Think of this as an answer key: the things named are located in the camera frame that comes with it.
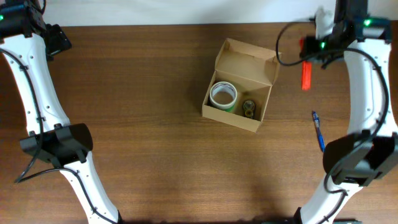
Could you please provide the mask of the green tape roll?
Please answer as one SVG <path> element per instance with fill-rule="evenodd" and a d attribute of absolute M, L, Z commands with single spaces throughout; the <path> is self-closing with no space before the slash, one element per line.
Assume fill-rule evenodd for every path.
<path fill-rule="evenodd" d="M 234 102 L 234 104 L 231 105 L 229 108 L 225 109 L 225 111 L 226 112 L 232 112 L 234 110 L 235 106 L 236 106 L 236 102 Z"/>

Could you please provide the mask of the blue pen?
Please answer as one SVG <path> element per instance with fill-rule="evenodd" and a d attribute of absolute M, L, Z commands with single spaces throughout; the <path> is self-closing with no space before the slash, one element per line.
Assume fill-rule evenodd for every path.
<path fill-rule="evenodd" d="M 325 143 L 322 136 L 322 132 L 320 129 L 320 119 L 315 111 L 312 111 L 312 119 L 315 127 L 315 131 L 317 134 L 317 140 L 320 147 L 321 152 L 325 152 Z"/>

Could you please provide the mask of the white tape roll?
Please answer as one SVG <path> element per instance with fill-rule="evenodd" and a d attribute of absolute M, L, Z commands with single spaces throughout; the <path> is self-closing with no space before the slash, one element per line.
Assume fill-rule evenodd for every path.
<path fill-rule="evenodd" d="M 236 102 L 237 97 L 235 86 L 229 82 L 217 82 L 210 89 L 210 104 L 219 110 L 225 111 Z"/>

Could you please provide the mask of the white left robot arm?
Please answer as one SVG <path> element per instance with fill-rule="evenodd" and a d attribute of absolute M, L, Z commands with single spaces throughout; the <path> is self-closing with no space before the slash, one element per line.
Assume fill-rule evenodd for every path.
<path fill-rule="evenodd" d="M 72 45 L 59 25 L 44 22 L 45 8 L 45 1 L 1 1 L 1 55 L 24 107 L 28 137 L 20 146 L 32 157 L 15 182 L 60 172 L 89 223 L 122 223 L 96 173 L 87 125 L 71 124 L 58 100 L 47 62 Z"/>

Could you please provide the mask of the cardboard box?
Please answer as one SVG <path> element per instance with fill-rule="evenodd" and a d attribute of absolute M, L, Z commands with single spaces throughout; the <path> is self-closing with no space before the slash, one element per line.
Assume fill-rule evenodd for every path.
<path fill-rule="evenodd" d="M 257 132 L 267 109 L 269 97 L 279 74 L 279 62 L 274 50 L 226 39 L 215 60 L 215 71 L 201 105 L 201 115 L 221 123 L 251 132 Z M 226 112 L 210 104 L 211 87 L 217 82 L 229 82 L 235 86 L 238 97 L 232 112 Z M 254 118 L 243 114 L 243 102 L 256 104 Z"/>

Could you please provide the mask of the orange utility knife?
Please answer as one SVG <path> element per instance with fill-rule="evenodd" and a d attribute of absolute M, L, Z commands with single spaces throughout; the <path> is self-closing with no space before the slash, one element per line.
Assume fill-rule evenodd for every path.
<path fill-rule="evenodd" d="M 300 57 L 304 58 L 307 55 L 306 51 L 306 40 L 304 38 L 300 39 Z M 311 89 L 312 83 L 312 63 L 304 60 L 302 62 L 302 76 L 301 76 L 301 89 L 303 91 L 308 91 Z"/>

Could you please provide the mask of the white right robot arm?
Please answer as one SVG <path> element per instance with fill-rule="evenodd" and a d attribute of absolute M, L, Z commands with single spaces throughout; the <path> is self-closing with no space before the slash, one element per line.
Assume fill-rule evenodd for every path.
<path fill-rule="evenodd" d="M 337 1 L 335 12 L 319 9 L 316 34 L 303 40 L 303 60 L 328 65 L 343 59 L 349 74 L 350 120 L 346 136 L 323 153 L 325 176 L 295 214 L 299 223 L 332 223 L 347 201 L 397 165 L 397 124 L 389 91 L 392 29 L 372 17 L 366 1 Z"/>

